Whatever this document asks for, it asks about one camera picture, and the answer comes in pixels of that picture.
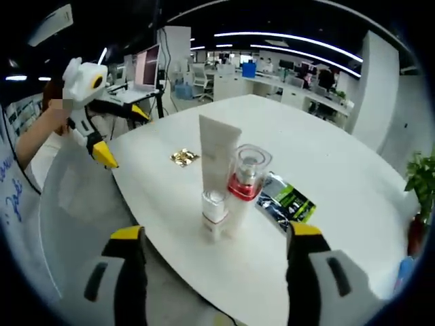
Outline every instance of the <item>white cabinet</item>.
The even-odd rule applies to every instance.
[[[224,100],[225,98],[232,98],[252,94],[254,84],[236,75],[215,75],[213,99],[215,101]]]
[[[305,95],[300,92],[293,91],[289,88],[283,89],[283,96],[281,97],[281,103],[294,107],[295,109],[302,110],[304,107]]]

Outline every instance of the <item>ceiling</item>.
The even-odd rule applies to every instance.
[[[192,46],[214,48],[217,43],[233,43],[234,48],[249,49],[252,43],[265,44],[263,37],[225,37],[217,40],[214,33],[232,31],[266,31],[293,34],[316,39],[358,54],[368,29],[364,20],[343,10],[316,1],[268,0],[255,4],[248,0],[221,0],[185,14],[170,23],[168,20],[209,0],[44,0],[12,1],[8,11],[0,13],[2,52],[0,53],[0,101],[16,101],[23,94],[39,92],[41,83],[31,82],[37,76],[53,76],[62,73],[69,59],[81,56],[84,60],[97,60],[104,47],[109,48],[109,61],[120,60],[124,54],[135,53],[153,44],[154,27],[165,24],[191,26]],[[392,12],[388,2],[371,7],[365,1],[337,1],[366,14],[379,24],[396,33],[394,22],[385,12]],[[70,3],[73,25],[48,38],[36,47],[27,44],[38,24],[55,9]],[[152,24],[156,3],[159,3],[157,24]],[[19,13],[19,23],[11,19]],[[374,29],[395,46],[394,40]],[[310,43],[284,40],[289,48],[327,58],[342,65],[349,58]],[[408,65],[408,56],[401,52],[401,66]],[[16,62],[12,67],[10,59]],[[23,73],[28,82],[5,83],[4,77]]]

